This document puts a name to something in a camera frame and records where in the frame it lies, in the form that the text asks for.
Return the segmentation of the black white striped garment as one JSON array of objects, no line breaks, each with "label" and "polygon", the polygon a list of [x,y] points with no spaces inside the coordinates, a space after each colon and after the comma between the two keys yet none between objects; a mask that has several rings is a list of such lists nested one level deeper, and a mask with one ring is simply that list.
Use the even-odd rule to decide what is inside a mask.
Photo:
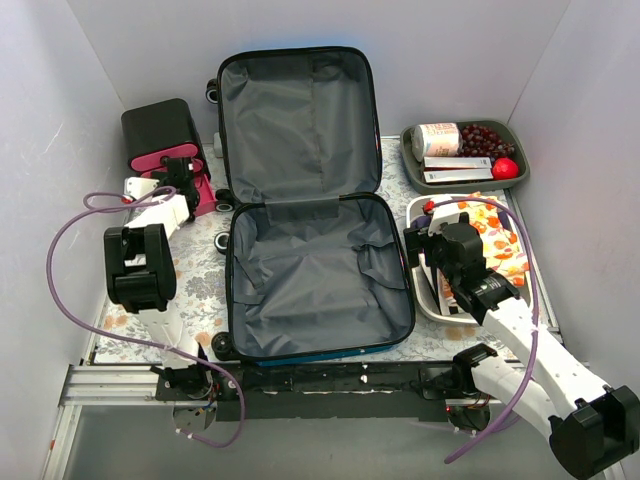
[{"label": "black white striped garment", "polygon": [[427,264],[424,253],[419,255],[420,266],[429,284],[429,291],[435,301],[439,315],[445,317],[464,317],[469,315],[458,305],[453,292],[443,273],[438,269],[432,269]]}]

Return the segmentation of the orange bunny towel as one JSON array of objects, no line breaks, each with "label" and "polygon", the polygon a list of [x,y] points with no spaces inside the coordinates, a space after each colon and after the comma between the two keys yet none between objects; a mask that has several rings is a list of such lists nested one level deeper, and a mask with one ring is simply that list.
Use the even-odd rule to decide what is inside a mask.
[{"label": "orange bunny towel", "polygon": [[442,309],[447,310],[447,315],[453,315],[459,313],[459,305],[451,290],[450,284],[446,280],[441,270],[437,270],[437,289],[439,295],[439,302]]}]

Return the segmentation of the black pink mini drawer chest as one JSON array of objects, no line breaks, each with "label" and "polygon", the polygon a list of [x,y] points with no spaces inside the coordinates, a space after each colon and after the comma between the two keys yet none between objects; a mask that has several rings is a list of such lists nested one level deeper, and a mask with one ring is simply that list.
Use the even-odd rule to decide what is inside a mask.
[{"label": "black pink mini drawer chest", "polygon": [[215,210],[210,171],[187,102],[180,98],[125,111],[121,126],[129,167],[143,178],[161,168],[162,157],[191,157],[200,194],[196,217]]}]

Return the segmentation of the white floral cloth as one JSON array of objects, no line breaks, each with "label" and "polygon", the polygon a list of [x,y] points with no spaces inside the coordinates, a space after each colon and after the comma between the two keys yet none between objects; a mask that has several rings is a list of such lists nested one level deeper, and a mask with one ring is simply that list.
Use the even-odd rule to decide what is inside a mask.
[{"label": "white floral cloth", "polygon": [[504,276],[514,287],[526,286],[528,256],[505,210],[498,207],[495,196],[480,193],[458,198],[458,206],[470,216],[483,243],[488,268]]}]

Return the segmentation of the blue fish-print kids suitcase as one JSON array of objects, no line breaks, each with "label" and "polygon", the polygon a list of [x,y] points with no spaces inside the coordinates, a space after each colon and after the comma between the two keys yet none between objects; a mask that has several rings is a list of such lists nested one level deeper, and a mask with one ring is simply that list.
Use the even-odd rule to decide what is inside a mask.
[{"label": "blue fish-print kids suitcase", "polygon": [[377,352],[415,325],[413,282],[378,194],[373,74],[352,47],[244,52],[217,72],[230,223],[225,287],[238,357]]}]

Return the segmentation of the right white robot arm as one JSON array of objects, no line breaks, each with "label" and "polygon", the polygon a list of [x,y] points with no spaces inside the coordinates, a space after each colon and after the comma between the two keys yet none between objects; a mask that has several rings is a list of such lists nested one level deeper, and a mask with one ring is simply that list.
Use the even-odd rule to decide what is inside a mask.
[{"label": "right white robot arm", "polygon": [[433,219],[407,228],[412,267],[424,257],[449,283],[465,312],[522,361],[509,366],[479,344],[458,353],[452,383],[464,397],[481,392],[532,425],[564,470],[589,479],[639,449],[639,398],[626,385],[614,388],[580,363],[542,325],[533,308],[501,274],[486,265],[478,231],[467,220]]}]

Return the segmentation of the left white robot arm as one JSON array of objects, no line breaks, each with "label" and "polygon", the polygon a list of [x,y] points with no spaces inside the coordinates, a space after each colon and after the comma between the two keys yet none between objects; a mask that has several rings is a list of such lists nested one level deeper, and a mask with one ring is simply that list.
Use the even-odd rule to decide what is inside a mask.
[{"label": "left white robot arm", "polygon": [[127,178],[123,200],[146,201],[146,195],[161,186],[175,188],[176,194],[145,208],[125,226],[105,231],[107,292],[112,303],[122,306],[140,322],[153,342],[191,356],[187,359],[166,351],[162,354],[162,366],[152,371],[167,387],[200,400],[211,392],[213,377],[194,360],[203,358],[204,352],[176,313],[173,300],[178,279],[169,245],[172,234],[195,219],[200,196],[194,183],[194,160],[163,157],[160,163],[165,169],[153,171],[149,178]]}]

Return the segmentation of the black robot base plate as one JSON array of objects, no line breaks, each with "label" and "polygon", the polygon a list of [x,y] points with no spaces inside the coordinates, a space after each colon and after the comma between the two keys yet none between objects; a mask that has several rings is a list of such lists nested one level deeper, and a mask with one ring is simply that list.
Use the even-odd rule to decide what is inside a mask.
[{"label": "black robot base plate", "polygon": [[203,366],[151,367],[158,401],[189,403],[207,421],[404,418],[469,432],[491,419],[491,400],[451,361],[231,363],[229,377]]}]

